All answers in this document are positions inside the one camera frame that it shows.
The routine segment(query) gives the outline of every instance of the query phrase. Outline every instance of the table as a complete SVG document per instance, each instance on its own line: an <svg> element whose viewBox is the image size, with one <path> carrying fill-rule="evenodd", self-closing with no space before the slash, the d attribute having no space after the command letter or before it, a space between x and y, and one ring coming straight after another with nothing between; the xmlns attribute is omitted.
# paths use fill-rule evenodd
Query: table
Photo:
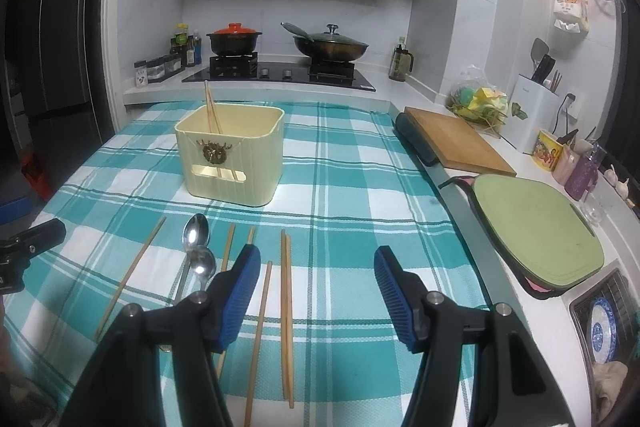
<svg viewBox="0 0 640 427"><path fill-rule="evenodd" d="M129 279L126 303L169 306L184 260L189 217L209 219L209 247L230 263L252 225L262 255L221 386L236 425L244 416L251 350L267 261L279 264L280 230L291 236L296 406L282 399L280 269L274 266L260 349L252 425L393 426L408 406L419 355L395 335L373 274L389 245L402 267L468 307L486 300L465 243L420 162L388 114L323 103L275 104L286 113L284 169L260 208L205 200L184 187L174 125L202 102L159 103L114 136L47 203L36 224L64 221L65 242L32 261L26 288L8 296L6 326L26 374L66 403L95 349L93 335L130 261L159 217L166 222ZM188 290L196 287L191 277ZM463 353L456 425L466 425L474 354ZM171 356L161 354L168 426L180 425Z"/></svg>

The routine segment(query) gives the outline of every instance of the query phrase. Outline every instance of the plate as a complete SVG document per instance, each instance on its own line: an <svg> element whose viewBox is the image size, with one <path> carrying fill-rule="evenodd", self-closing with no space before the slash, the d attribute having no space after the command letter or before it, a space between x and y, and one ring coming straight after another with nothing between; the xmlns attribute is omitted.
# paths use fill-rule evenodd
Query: plate
<svg viewBox="0 0 640 427"><path fill-rule="evenodd" d="M591 352L597 363L613 360L618 344L616 318L609 301L598 297L591 309Z"/></svg>

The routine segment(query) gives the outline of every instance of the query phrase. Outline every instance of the blue gripper pad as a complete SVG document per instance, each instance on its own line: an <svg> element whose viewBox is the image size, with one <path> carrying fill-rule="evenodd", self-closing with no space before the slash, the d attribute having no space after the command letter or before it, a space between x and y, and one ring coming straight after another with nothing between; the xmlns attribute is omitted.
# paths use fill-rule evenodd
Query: blue gripper pad
<svg viewBox="0 0 640 427"><path fill-rule="evenodd" d="M260 250L254 245L244 245L233 268L216 276L216 279L223 278L221 282L226 286L225 290L228 294L222 308L222 324L218 336L221 351L224 351L238 337L259 275Z"/></svg>
<svg viewBox="0 0 640 427"><path fill-rule="evenodd" d="M423 352L430 331L422 305L427 288L415 273L402 270L389 247L376 250L373 270L398 339L412 353Z"/></svg>

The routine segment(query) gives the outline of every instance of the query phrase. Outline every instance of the silver bolt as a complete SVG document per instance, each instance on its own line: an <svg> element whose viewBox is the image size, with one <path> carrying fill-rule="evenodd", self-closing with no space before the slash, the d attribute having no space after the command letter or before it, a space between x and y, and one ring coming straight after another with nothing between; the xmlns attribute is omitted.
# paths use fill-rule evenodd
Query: silver bolt
<svg viewBox="0 0 640 427"><path fill-rule="evenodd" d="M191 295L189 295L189 300L191 302L195 302L196 304L202 304L203 302L207 301L207 292L193 292Z"/></svg>
<svg viewBox="0 0 640 427"><path fill-rule="evenodd" d="M508 304L505 304L504 302L498 302L495 305L495 311L497 312L498 315L502 315L503 317L506 317L508 315L511 315L511 312L513 310L511 309L511 306L509 306Z"/></svg>
<svg viewBox="0 0 640 427"><path fill-rule="evenodd" d="M140 311L140 306L137 304L126 304L122 308L122 313L127 315L127 317L133 317Z"/></svg>
<svg viewBox="0 0 640 427"><path fill-rule="evenodd" d="M438 305L444 302L444 295L440 292L429 292L427 293L427 300L433 304Z"/></svg>

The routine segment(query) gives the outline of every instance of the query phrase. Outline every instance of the teal and white plaid tablecloth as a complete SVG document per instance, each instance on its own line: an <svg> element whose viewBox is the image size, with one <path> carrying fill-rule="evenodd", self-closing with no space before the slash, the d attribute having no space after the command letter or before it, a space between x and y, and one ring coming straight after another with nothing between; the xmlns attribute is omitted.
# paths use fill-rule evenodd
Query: teal and white plaid tablecloth
<svg viewBox="0 0 640 427"><path fill-rule="evenodd" d="M273 261L252 425L399 426L420 356L396 338L373 273L376 248L390 245L427 288L460 305L486 306L466 245L424 168L402 146L388 114L278 104L286 113L284 169L273 201L250 208L196 198L184 187L174 125L200 105L150 108L91 156L36 220L59 217L67 233L63 244L32 260L25 290L5 301L6 326L28 376L65 404L95 349L105 307L159 217L166 222L111 318L129 302L145 309L170 304L184 260L182 229L202 212L218 266L231 223L231 262L252 225L262 254L260 280L221 380L234 423L242 425L265 265ZM291 236L294 410L282 399L280 376L281 229ZM167 425L178 426L170 354L161 354L161 368ZM465 349L457 425L466 425L472 378L473 352Z"/></svg>

